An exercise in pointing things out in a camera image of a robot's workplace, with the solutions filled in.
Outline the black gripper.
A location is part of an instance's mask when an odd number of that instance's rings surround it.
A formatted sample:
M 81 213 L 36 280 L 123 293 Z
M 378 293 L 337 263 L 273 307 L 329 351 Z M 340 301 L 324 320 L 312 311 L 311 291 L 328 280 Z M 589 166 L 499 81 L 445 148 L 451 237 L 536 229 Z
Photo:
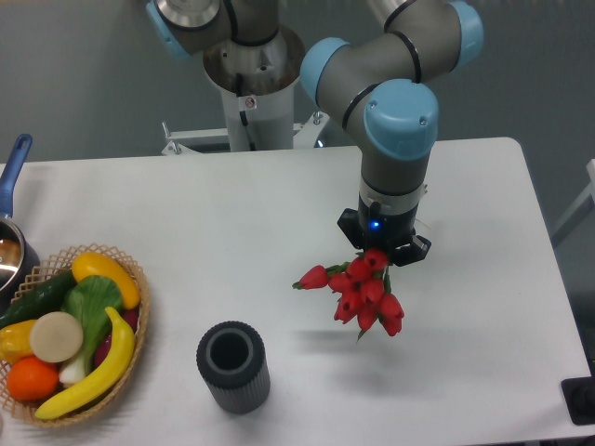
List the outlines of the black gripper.
M 424 260 L 431 248 L 429 239 L 415 235 L 417 209 L 418 205 L 406 213 L 390 215 L 360 198 L 358 212 L 346 208 L 337 225 L 354 248 L 391 251 L 390 263 L 404 267 Z

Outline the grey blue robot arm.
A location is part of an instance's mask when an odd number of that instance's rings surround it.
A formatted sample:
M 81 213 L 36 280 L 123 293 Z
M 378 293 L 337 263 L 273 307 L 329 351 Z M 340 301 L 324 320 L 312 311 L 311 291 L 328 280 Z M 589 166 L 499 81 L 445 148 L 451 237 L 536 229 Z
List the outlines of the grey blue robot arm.
M 463 1 L 373 1 L 383 33 L 361 46 L 325 38 L 311 48 L 279 20 L 275 1 L 151 1 L 168 51 L 201 54 L 219 90 L 233 151 L 294 146 L 294 88 L 339 124 L 362 153 L 359 202 L 338 225 L 350 243 L 402 267 L 430 241 L 415 219 L 438 134 L 428 80 L 475 59 L 483 24 Z

